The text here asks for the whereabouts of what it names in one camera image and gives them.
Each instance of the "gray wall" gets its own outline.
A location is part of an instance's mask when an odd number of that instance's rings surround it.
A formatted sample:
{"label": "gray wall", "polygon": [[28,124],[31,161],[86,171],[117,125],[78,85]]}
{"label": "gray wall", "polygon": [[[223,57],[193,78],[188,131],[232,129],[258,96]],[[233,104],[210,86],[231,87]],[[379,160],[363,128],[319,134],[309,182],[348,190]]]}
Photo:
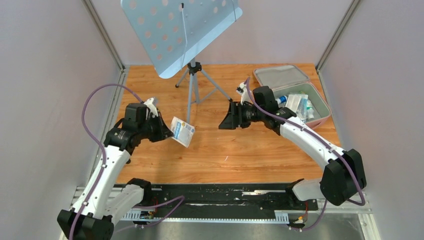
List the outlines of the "gray wall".
{"label": "gray wall", "polygon": [[[211,0],[194,0],[193,4],[202,1]],[[241,18],[203,50],[197,60],[216,64],[318,63],[351,1],[239,0]],[[121,9],[121,1],[92,2],[123,63],[151,64]]]}
{"label": "gray wall", "polygon": [[423,13],[422,0],[364,0],[322,71],[384,240],[424,236]]}
{"label": "gray wall", "polygon": [[[82,1],[0,3],[0,239],[54,240],[56,217],[93,166],[85,99],[118,69]],[[87,122],[100,135],[111,90]]]}

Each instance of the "wooden surface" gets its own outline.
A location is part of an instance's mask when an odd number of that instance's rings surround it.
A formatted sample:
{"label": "wooden surface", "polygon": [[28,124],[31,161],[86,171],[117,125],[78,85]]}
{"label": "wooden surface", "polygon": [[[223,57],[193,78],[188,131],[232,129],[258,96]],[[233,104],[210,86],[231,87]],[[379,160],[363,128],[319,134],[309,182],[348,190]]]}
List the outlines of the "wooden surface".
{"label": "wooden surface", "polygon": [[[213,64],[203,65],[203,69],[230,97],[240,101],[236,87],[247,76],[253,77],[254,69],[273,65],[276,64]],[[297,66],[309,75],[312,83],[324,95],[314,65]],[[170,127],[174,116],[186,120],[188,81],[175,88],[181,74],[161,79],[153,66],[132,66],[126,85],[143,100],[157,97],[157,107]],[[198,74],[198,82],[201,98],[214,89],[202,74]],[[251,89],[259,86],[254,78],[250,82]],[[125,92],[118,119],[124,116],[127,104],[134,102],[136,99]],[[265,128],[261,122],[252,123],[245,129],[219,130],[218,125],[226,116],[228,106],[228,100],[219,91],[201,104],[193,104],[190,124],[195,126],[196,132],[190,146],[185,148],[171,138],[156,143],[143,140],[134,151],[132,162],[120,173],[118,183],[126,183],[132,178],[152,183],[271,183],[322,176],[321,169],[306,153]],[[340,145],[331,118],[316,131],[330,142]]]}

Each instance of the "open storage case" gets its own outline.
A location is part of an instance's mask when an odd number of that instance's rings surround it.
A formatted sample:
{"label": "open storage case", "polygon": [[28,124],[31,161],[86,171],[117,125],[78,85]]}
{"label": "open storage case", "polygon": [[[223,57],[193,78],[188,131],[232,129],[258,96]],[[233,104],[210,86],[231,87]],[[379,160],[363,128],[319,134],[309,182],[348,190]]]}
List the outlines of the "open storage case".
{"label": "open storage case", "polygon": [[313,119],[308,119],[306,125],[312,129],[326,122],[331,116],[327,102],[311,83],[310,78],[295,65],[282,65],[257,68],[253,75],[261,86],[268,86],[274,92],[275,98],[293,93],[304,92],[312,103]]}

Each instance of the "stand clamp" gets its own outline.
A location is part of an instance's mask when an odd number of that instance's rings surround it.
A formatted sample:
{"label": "stand clamp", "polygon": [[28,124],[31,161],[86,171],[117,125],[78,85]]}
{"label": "stand clamp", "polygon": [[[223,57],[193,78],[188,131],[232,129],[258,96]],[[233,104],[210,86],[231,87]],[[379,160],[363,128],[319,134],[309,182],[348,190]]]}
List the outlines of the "stand clamp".
{"label": "stand clamp", "polygon": [[192,63],[189,62],[187,64],[187,68],[188,68],[188,73],[191,75],[195,75],[197,72],[202,71],[202,65],[200,64],[200,62],[196,62],[195,66],[192,66]]}

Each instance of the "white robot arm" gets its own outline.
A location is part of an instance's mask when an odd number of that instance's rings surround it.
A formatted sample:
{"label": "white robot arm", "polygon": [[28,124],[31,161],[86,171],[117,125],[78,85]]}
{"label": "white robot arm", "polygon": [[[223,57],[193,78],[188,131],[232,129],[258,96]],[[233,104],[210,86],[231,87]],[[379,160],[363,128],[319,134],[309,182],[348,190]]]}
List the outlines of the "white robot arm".
{"label": "white robot arm", "polygon": [[331,144],[303,123],[293,111],[286,107],[279,107],[274,93],[268,86],[253,90],[255,102],[266,112],[282,117],[288,120],[287,122],[275,120],[248,102],[250,98],[246,82],[242,82],[236,92],[241,95],[241,101],[230,102],[228,114],[219,125],[219,129],[247,128],[251,122],[263,122],[268,129],[295,143],[322,169],[322,178],[300,179],[291,184],[288,190],[297,200],[327,199],[330,203],[339,206],[358,192],[347,167],[334,152],[347,161],[360,188],[363,189],[367,185],[361,155],[354,149],[345,151]]}
{"label": "white robot arm", "polygon": [[130,163],[130,156],[141,140],[158,142],[172,136],[172,131],[165,125],[161,112],[156,108],[155,98],[149,98],[143,103],[130,103],[125,109],[124,118],[106,135],[106,161],[99,161],[84,192],[71,209],[61,210],[57,216],[57,222],[66,237],[70,238],[71,226],[78,212],[80,216],[72,233],[74,239],[110,239],[115,224],[132,207],[149,204],[152,185],[138,178],[131,179],[116,197],[109,199],[109,196],[119,173],[126,163]]}

